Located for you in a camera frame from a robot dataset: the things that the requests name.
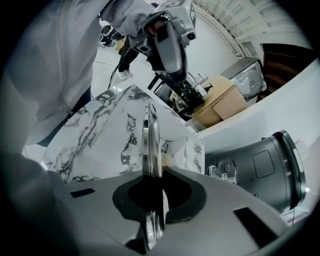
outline person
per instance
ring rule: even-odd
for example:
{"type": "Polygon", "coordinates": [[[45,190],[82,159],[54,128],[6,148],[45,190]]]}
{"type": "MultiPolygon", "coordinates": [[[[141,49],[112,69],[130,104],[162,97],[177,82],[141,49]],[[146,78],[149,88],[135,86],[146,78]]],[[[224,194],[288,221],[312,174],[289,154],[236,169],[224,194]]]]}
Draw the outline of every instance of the person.
{"type": "Polygon", "coordinates": [[[111,27],[110,25],[106,25],[106,26],[102,27],[101,43],[103,43],[103,45],[102,45],[103,48],[110,47],[110,45],[112,43],[111,37],[115,33],[117,33],[117,31],[113,27],[111,27]]]}
{"type": "MultiPolygon", "coordinates": [[[[151,5],[154,8],[157,8],[159,6],[159,4],[156,2],[151,3],[151,5]]],[[[135,60],[136,57],[138,57],[139,52],[134,49],[130,49],[130,41],[128,36],[126,37],[124,45],[120,49],[119,53],[120,52],[121,58],[117,74],[121,80],[126,80],[134,76],[134,74],[130,70],[130,64],[135,60]]]]}
{"type": "MultiPolygon", "coordinates": [[[[53,0],[39,13],[5,67],[35,113],[26,145],[47,147],[73,113],[91,100],[101,35],[98,15],[120,34],[136,36],[153,10],[144,0],[53,0]]],[[[158,27],[151,26],[150,32],[158,27]]]]}

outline black rubber insert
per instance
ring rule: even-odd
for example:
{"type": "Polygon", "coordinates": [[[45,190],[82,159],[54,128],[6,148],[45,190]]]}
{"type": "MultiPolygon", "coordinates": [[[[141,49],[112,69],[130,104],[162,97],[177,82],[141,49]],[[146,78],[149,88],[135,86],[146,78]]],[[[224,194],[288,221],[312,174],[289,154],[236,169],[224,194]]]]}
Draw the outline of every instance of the black rubber insert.
{"type": "Polygon", "coordinates": [[[95,191],[92,189],[92,188],[86,188],[86,189],[82,189],[82,190],[78,190],[78,191],[74,191],[74,192],[71,192],[71,196],[73,198],[78,198],[78,197],[82,197],[82,196],[85,196],[85,195],[89,195],[91,193],[94,193],[95,191]]]}
{"type": "Polygon", "coordinates": [[[165,23],[163,26],[159,27],[156,31],[156,38],[159,43],[161,43],[163,40],[166,40],[169,37],[168,31],[167,31],[167,24],[165,23]]]}
{"type": "Polygon", "coordinates": [[[248,207],[233,212],[260,248],[265,247],[277,238],[275,233],[273,233],[248,207]]]}
{"type": "Polygon", "coordinates": [[[148,177],[140,176],[119,186],[113,194],[113,203],[125,219],[144,223],[146,213],[158,206],[160,195],[152,194],[152,191],[161,189],[155,187],[162,188],[168,198],[167,224],[191,220],[207,200],[201,184],[167,167],[162,173],[162,179],[150,182],[148,177]]]}

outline cardboard box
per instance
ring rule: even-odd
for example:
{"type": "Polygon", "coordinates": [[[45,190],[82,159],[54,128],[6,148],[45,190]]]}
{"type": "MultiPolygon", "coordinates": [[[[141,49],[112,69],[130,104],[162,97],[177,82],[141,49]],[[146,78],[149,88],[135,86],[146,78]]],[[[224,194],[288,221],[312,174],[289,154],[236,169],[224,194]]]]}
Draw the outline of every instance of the cardboard box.
{"type": "Polygon", "coordinates": [[[209,80],[205,86],[212,84],[204,104],[195,109],[193,118],[209,128],[235,114],[245,110],[247,103],[236,85],[223,77],[216,76],[209,80]]]}
{"type": "Polygon", "coordinates": [[[120,49],[125,45],[125,38],[124,39],[122,39],[122,40],[120,40],[120,41],[118,41],[118,42],[116,42],[116,50],[117,51],[120,51],[120,49]]]}

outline white marble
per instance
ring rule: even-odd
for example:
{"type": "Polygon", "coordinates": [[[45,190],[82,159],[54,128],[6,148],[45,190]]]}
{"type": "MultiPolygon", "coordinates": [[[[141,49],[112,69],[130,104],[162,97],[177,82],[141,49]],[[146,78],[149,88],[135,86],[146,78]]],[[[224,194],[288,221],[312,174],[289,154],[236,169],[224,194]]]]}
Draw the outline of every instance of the white marble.
{"type": "Polygon", "coordinates": [[[161,151],[175,167],[203,174],[202,139],[157,96],[136,85],[107,90],[74,114],[44,154],[47,169],[60,173],[66,183],[141,170],[142,126],[149,103],[158,114],[161,151]]]}

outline white wall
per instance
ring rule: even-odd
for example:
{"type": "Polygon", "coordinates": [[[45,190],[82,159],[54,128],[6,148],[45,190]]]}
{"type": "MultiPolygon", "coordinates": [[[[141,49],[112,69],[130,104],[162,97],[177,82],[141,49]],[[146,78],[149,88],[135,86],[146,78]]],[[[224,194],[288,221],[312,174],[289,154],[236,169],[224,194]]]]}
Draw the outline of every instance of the white wall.
{"type": "Polygon", "coordinates": [[[188,67],[192,74],[200,73],[210,78],[238,61],[216,30],[202,18],[197,17],[195,32],[197,39],[186,48],[188,67]]]}

